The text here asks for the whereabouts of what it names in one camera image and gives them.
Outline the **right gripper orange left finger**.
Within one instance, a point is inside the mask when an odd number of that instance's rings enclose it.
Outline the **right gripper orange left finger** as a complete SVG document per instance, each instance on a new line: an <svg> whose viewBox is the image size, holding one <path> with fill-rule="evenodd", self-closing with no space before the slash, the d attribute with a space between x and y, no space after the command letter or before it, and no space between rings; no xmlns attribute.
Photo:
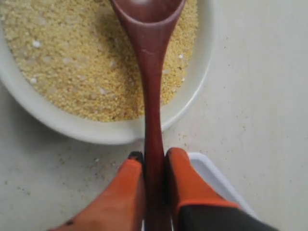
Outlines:
<svg viewBox="0 0 308 231"><path fill-rule="evenodd" d="M54 231L140 231L145 215L143 155L131 152L106 189Z"/></svg>

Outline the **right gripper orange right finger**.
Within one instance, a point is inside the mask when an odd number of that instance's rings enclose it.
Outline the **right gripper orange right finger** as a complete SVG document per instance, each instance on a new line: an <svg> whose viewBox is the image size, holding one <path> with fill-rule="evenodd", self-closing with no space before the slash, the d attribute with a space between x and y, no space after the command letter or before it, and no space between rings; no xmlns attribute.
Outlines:
<svg viewBox="0 0 308 231"><path fill-rule="evenodd" d="M224 199L193 168L188 154L170 148L166 154L168 196L176 231L274 231L275 227Z"/></svg>

